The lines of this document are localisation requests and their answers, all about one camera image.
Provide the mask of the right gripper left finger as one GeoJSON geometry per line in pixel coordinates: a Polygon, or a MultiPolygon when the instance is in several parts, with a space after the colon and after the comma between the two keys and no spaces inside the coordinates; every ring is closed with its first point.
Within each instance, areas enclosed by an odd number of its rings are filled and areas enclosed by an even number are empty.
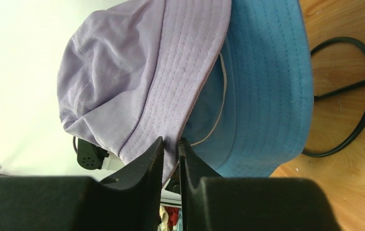
{"type": "Polygon", "coordinates": [[[0,176],[0,231],[155,231],[163,157],[158,137],[101,181],[0,176]]]}

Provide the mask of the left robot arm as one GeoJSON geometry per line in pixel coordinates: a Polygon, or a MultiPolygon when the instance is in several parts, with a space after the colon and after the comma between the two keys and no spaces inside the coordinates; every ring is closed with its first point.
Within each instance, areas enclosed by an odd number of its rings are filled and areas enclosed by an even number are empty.
{"type": "Polygon", "coordinates": [[[77,156],[77,163],[86,170],[118,171],[125,166],[114,153],[88,141],[73,136],[72,144],[77,156]]]}

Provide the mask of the purple bucket hat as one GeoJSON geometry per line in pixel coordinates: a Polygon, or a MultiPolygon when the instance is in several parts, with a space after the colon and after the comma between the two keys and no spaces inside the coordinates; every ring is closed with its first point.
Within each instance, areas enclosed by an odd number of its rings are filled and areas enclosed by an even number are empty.
{"type": "Polygon", "coordinates": [[[58,71],[65,132],[124,164],[162,137],[167,182],[230,15],[229,0],[128,0],[92,12],[67,43],[58,71]]]}

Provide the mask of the blue bucket hat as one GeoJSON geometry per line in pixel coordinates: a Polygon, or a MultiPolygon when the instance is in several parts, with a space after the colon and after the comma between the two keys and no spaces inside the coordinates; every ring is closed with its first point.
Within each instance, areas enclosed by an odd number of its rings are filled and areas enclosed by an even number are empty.
{"type": "Polygon", "coordinates": [[[268,177],[303,150],[313,115],[297,0],[234,0],[218,59],[182,136],[223,177],[268,177]]]}

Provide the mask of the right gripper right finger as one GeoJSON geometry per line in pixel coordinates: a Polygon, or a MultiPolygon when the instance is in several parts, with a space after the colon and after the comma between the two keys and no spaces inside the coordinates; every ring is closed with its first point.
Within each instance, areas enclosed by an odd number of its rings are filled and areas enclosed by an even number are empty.
{"type": "Polygon", "coordinates": [[[186,231],[339,231],[322,189],[304,178],[224,178],[178,143],[186,231]]]}

